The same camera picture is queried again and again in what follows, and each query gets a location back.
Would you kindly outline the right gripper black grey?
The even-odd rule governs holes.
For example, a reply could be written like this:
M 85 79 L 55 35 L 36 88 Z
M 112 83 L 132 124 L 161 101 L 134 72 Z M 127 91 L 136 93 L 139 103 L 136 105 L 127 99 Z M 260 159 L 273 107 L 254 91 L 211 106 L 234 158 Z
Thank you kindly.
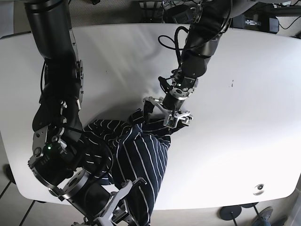
M 95 181 L 87 179 L 82 186 L 83 226 L 116 226 L 124 221 L 129 226 L 139 225 L 131 213 L 126 197 L 146 182 L 142 178 L 126 180 L 118 192 L 107 192 Z

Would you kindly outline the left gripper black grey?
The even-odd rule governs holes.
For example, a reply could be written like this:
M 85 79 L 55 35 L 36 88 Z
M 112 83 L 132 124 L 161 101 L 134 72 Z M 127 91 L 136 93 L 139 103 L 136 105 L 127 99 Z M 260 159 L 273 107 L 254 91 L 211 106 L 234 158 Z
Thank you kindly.
M 190 122 L 193 120 L 192 114 L 190 111 L 181 109 L 189 94 L 189 92 L 181 90 L 170 90 L 164 98 L 145 97 L 143 99 L 144 122 L 149 122 L 154 107 L 157 107 L 164 115 L 164 118 L 169 114 L 177 118 L 176 128 L 178 125 L 180 128 L 190 126 Z

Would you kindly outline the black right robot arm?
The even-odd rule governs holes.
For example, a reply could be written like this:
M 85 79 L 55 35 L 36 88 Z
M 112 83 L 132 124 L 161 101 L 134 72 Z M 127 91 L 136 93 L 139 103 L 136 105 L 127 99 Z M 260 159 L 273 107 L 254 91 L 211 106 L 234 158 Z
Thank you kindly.
M 53 196 L 84 215 L 84 225 L 115 226 L 121 221 L 137 225 L 126 196 L 143 179 L 126 180 L 119 191 L 108 192 L 100 180 L 113 166 L 112 150 L 100 141 L 96 158 L 79 119 L 84 73 L 67 1 L 26 0 L 24 6 L 44 58 L 29 168 Z

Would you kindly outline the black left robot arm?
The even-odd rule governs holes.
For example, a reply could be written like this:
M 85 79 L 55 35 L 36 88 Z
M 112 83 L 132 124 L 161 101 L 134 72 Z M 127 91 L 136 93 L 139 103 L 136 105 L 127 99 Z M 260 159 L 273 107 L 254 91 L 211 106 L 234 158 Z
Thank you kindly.
M 153 109 L 157 107 L 164 115 L 165 127 L 175 129 L 179 123 L 189 125 L 193 117 L 181 107 L 195 91 L 198 78 L 206 73 L 220 37 L 230 25 L 232 7 L 231 0 L 202 0 L 194 10 L 189 28 L 176 28 L 173 50 L 178 68 L 172 71 L 170 82 L 166 78 L 158 78 L 164 97 L 143 99 L 146 121 L 150 120 Z

